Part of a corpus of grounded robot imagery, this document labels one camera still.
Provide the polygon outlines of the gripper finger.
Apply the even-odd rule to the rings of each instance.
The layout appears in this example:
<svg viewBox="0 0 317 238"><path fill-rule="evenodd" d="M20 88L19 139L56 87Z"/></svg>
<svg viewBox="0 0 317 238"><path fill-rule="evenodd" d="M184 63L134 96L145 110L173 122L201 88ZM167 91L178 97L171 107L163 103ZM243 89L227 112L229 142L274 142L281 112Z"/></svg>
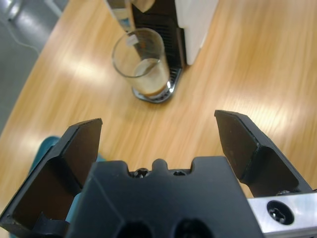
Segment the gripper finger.
<svg viewBox="0 0 317 238"><path fill-rule="evenodd" d="M62 238L74 197L97 160L101 119L70 126L27 176L0 216L18 238Z"/></svg>
<svg viewBox="0 0 317 238"><path fill-rule="evenodd" d="M247 116L216 110L220 142L238 180L253 197L310 193L313 189L297 169Z"/></svg>

